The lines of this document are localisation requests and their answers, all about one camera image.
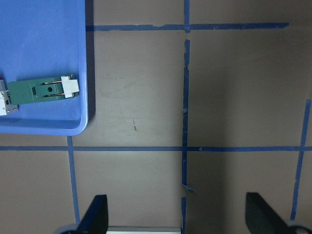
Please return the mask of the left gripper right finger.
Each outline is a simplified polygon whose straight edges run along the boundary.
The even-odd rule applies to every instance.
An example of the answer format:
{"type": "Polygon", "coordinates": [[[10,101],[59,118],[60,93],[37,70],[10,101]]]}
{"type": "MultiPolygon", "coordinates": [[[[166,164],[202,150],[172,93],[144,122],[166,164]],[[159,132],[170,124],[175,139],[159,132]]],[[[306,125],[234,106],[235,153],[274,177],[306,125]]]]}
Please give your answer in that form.
{"type": "Polygon", "coordinates": [[[251,234],[294,234],[259,193],[246,193],[245,222],[251,234]]]}

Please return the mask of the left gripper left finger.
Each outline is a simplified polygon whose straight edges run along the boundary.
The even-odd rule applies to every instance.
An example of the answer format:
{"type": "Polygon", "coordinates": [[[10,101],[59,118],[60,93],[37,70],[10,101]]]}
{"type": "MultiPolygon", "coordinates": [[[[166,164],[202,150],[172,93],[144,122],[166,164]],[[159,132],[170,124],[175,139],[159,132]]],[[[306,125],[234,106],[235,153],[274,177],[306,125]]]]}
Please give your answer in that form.
{"type": "Polygon", "coordinates": [[[105,234],[108,230],[107,195],[96,195],[76,229],[78,234],[105,234]]]}

